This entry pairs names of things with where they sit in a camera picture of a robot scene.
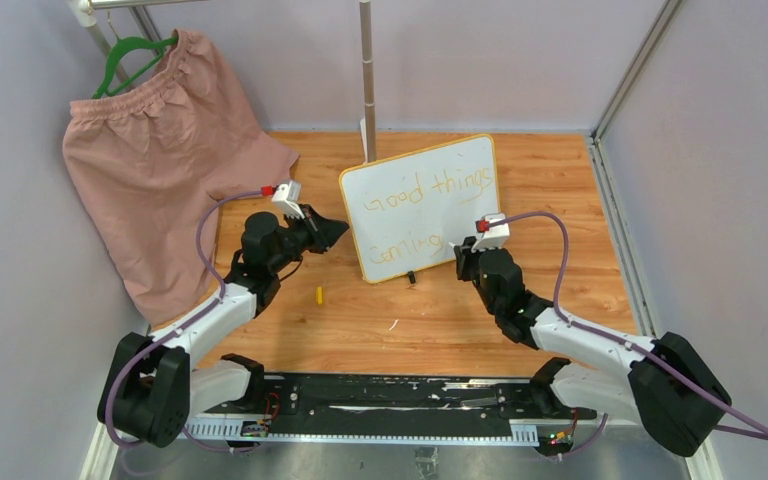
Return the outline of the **yellow framed whiteboard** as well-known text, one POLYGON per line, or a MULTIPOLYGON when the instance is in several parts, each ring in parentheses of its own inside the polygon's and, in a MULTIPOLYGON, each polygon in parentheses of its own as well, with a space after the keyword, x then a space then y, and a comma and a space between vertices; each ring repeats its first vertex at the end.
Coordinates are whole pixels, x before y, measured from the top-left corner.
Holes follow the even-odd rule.
POLYGON ((338 184, 370 284, 453 260, 476 221, 501 210, 486 134, 346 169, 338 184))

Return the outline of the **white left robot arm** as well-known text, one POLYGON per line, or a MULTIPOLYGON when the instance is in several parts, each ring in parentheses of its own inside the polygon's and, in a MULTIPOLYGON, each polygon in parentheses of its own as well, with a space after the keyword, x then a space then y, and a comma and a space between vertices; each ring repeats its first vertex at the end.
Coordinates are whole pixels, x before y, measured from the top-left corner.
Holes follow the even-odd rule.
POLYGON ((163 448, 210 408, 231 402, 253 413, 264 405, 259 362, 227 354, 210 368, 199 363, 265 311, 281 287, 283 269, 306 252, 328 252, 349 229, 348 222, 328 219, 308 204, 299 209, 298 217, 249 216, 231 269, 208 300, 152 335, 130 333, 119 341, 97 408, 114 442, 163 448))

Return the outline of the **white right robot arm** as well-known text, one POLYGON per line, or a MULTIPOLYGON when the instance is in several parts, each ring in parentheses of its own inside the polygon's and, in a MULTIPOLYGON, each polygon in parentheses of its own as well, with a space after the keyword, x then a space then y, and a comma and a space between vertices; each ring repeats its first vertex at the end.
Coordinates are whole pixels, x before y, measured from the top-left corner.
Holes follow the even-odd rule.
POLYGON ((507 250, 478 250, 475 242, 454 246, 457 278, 476 289, 505 337, 555 355, 533 377, 537 413, 606 413, 642 426, 673 454, 696 453, 732 399, 688 340, 623 334, 558 309, 525 287, 507 250))

